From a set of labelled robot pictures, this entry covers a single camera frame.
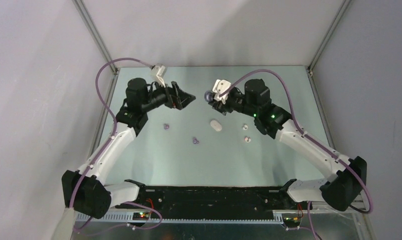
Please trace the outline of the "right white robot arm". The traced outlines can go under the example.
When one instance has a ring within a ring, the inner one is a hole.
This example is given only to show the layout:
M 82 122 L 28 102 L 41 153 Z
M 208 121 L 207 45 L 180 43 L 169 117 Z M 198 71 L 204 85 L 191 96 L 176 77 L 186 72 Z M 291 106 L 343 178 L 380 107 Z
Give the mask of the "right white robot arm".
M 291 113 L 272 102 L 270 89 L 262 79 L 244 84 L 244 92 L 231 88 L 227 80 L 216 80 L 204 94 L 206 102 L 223 115 L 234 111 L 252 117 L 257 130 L 277 140 L 307 159 L 323 175 L 322 179 L 292 179 L 282 188 L 280 204 L 293 209 L 301 202 L 325 202 L 337 211 L 346 211 L 367 182 L 367 162 L 350 158 L 322 145 L 303 129 L 298 130 Z

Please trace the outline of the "purple earbud charging case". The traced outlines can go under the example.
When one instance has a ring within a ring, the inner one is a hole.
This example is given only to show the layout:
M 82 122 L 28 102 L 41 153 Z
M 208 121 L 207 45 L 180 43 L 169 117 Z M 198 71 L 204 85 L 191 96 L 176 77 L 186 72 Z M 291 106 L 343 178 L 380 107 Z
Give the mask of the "purple earbud charging case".
M 213 91 L 211 91 L 211 90 L 207 90 L 207 91 L 204 93 L 204 100 L 205 100 L 207 103 L 211 103 L 211 102 L 214 101 L 215 95 L 216 95 L 215 92 L 213 92 Z

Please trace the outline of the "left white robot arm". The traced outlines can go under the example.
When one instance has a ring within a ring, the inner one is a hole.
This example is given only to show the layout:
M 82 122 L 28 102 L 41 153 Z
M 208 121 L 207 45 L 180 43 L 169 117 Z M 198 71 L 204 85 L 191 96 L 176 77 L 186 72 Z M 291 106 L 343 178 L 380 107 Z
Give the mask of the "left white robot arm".
M 134 208 L 145 206 L 147 194 L 140 190 L 140 183 L 126 180 L 106 185 L 109 173 L 126 147 L 142 131 L 149 119 L 148 112 L 160 106 L 183 110 L 196 99 L 175 81 L 170 86 L 162 86 L 155 81 L 148 84 L 140 77 L 128 81 L 125 94 L 104 143 L 77 170 L 67 170 L 61 178 L 65 206 L 95 219 L 126 202 Z

